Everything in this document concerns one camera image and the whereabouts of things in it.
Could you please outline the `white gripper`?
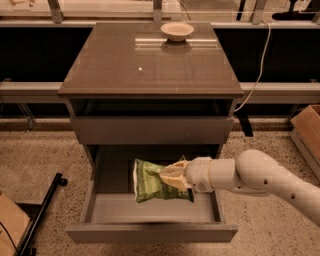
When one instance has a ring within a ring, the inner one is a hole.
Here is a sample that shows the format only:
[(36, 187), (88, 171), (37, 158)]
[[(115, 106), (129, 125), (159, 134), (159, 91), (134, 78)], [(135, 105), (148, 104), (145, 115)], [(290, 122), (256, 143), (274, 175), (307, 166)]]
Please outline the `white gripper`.
[(210, 157), (197, 157), (189, 163), (181, 160), (162, 169), (160, 178), (165, 184), (182, 191), (193, 188), (197, 193), (211, 193), (213, 187), (210, 183), (210, 162)]

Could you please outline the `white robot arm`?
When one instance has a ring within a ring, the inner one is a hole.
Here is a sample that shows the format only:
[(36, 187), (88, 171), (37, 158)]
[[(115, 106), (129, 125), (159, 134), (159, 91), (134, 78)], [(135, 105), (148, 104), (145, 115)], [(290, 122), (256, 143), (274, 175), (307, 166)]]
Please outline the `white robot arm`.
[(292, 174), (274, 158), (259, 150), (246, 150), (236, 159), (197, 157), (179, 161), (160, 171), (161, 180), (172, 187), (196, 193), (215, 189), (265, 196), (286, 201), (317, 226), (320, 225), (320, 188)]

